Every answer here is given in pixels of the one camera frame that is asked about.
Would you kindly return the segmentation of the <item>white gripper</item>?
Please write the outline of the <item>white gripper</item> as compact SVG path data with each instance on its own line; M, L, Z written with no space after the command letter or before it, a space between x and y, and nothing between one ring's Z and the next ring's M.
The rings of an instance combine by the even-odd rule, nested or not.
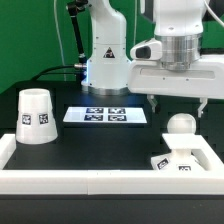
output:
M201 118L208 99L224 99L224 56L202 55L181 72L166 70L159 62L133 60L128 88L133 93L150 94L147 100L153 113L158 105L154 95L200 98L197 113Z

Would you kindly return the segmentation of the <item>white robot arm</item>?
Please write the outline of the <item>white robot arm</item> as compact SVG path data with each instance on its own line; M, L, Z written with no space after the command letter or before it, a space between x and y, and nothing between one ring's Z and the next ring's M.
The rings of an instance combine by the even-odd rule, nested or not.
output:
M109 0L87 0L93 32L83 88L101 95L126 91L193 97L202 111L224 99L224 55L200 53L202 19L210 0L140 0L141 13L155 23L154 37L126 51L126 19Z

